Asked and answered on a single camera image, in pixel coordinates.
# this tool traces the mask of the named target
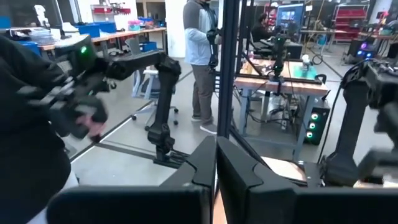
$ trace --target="person sitting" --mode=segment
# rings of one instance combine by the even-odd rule
[[[272,33],[267,31],[268,16],[262,14],[258,19],[258,23],[254,25],[251,30],[252,41],[254,43],[260,42],[260,40],[267,40],[272,37]]]

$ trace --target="storage bin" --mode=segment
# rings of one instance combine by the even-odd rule
[[[55,43],[55,40],[51,34],[51,32],[47,29],[32,29],[32,32],[29,34],[29,37],[32,39],[32,42],[37,43],[38,45],[52,45]]]
[[[99,29],[102,32],[109,34],[114,34],[117,31],[115,22],[94,22],[93,25],[99,25]]]
[[[10,18],[6,16],[0,16],[0,29],[8,29],[11,28]]]
[[[37,43],[31,42],[31,41],[18,41],[18,43],[22,44],[23,46],[31,49],[33,52],[35,52],[37,55],[40,55],[40,49]]]
[[[80,34],[88,34],[91,38],[100,37],[100,25],[98,24],[87,24],[75,27],[79,29]]]
[[[157,50],[156,42],[144,42],[139,44],[141,52],[148,52],[151,50]]]

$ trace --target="box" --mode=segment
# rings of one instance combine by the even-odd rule
[[[99,29],[102,32],[106,32],[109,34],[116,33],[116,23],[114,22],[95,22],[93,24],[99,25]]]
[[[80,34],[88,34],[91,38],[100,37],[100,25],[87,24],[85,26],[75,26]]]
[[[11,28],[10,18],[6,16],[0,16],[0,29],[8,29]]]
[[[148,52],[151,50],[157,50],[156,42],[144,42],[139,44],[141,52]]]
[[[23,46],[31,49],[33,52],[35,52],[37,55],[40,55],[40,49],[37,43],[31,42],[31,41],[18,41],[18,43],[22,44]]]

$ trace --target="man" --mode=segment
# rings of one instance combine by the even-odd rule
[[[191,64],[195,83],[193,84],[193,122],[201,122],[200,129],[210,134],[217,134],[213,124],[211,97],[213,96],[214,78],[210,73],[210,43],[207,32],[217,28],[217,17],[208,4],[210,0],[188,0],[183,9],[185,29],[185,62]],[[220,36],[216,44],[221,43]]]
[[[24,85],[50,91],[63,71],[0,36],[0,223],[46,224],[45,208],[59,191],[78,185],[65,147],[42,108],[16,92]],[[103,124],[78,118],[96,136]]]
[[[254,25],[251,30],[252,41],[254,43],[260,42],[260,40],[267,40],[272,37],[272,33],[267,31],[268,26],[268,16],[267,14],[262,14],[257,21],[257,24]]]

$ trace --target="shelf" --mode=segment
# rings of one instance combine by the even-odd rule
[[[364,19],[366,16],[337,16],[336,19]]]

